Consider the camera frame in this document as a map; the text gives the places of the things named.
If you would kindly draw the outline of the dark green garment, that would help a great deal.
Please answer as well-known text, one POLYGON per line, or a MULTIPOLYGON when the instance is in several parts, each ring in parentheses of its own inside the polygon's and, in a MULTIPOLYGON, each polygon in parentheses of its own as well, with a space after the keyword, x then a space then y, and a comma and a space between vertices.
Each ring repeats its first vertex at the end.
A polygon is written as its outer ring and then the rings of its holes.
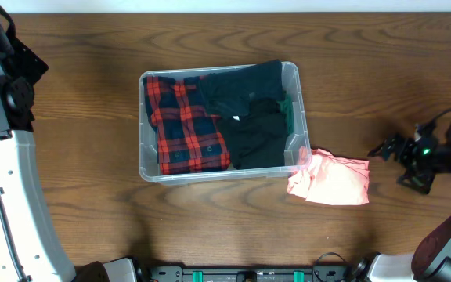
POLYGON ((280 107, 280 112, 284 116, 287 135, 294 133, 294 110, 291 96, 286 91, 283 92, 283 100, 277 102, 280 107))

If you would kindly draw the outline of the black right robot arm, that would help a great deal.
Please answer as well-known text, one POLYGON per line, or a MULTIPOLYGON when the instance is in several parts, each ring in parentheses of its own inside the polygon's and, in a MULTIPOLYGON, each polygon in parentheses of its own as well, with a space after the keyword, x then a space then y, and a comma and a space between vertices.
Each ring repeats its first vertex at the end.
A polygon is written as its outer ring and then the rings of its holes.
MULTIPOLYGON (((439 175, 451 175, 451 122, 444 139, 435 135, 438 119, 418 125, 413 136, 395 134, 371 150, 369 157, 392 159, 404 170, 396 182, 428 195, 439 175)), ((451 195, 451 187, 446 189, 451 195)), ((358 281, 451 281, 451 215, 407 255, 376 254, 355 271, 358 281)))

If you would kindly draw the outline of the red navy plaid cloth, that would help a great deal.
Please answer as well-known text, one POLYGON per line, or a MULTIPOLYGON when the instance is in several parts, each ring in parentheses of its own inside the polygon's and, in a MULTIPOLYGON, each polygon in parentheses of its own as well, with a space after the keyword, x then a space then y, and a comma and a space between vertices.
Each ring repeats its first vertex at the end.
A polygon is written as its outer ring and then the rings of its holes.
POLYGON ((148 122, 157 136, 161 174, 217 172, 230 166, 230 154, 217 128, 218 117, 206 112, 202 77, 143 79, 148 122))

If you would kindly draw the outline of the black garment with tag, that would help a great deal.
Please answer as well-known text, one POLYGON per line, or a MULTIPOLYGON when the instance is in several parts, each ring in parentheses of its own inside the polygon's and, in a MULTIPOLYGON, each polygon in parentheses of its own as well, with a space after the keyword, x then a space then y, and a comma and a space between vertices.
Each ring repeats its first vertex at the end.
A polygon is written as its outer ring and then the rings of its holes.
POLYGON ((236 170, 285 165, 287 126, 274 99, 253 101, 247 116, 221 118, 217 127, 236 170))

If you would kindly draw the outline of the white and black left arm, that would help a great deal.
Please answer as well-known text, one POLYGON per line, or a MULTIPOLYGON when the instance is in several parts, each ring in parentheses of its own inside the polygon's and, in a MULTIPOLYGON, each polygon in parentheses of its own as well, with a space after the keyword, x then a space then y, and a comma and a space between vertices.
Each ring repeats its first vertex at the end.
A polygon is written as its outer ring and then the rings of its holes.
POLYGON ((133 258, 75 268, 60 244, 38 178, 31 112, 48 69, 0 6, 0 280, 139 281, 133 258))

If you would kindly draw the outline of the dark navy garment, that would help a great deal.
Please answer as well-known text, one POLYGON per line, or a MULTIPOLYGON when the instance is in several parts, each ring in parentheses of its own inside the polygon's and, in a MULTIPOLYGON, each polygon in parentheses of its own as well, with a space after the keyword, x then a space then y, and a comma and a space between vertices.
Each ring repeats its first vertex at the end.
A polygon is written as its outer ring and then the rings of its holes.
POLYGON ((282 63, 271 60, 238 70, 212 73, 199 82, 208 114, 222 118, 247 116, 250 103, 283 100, 282 63))

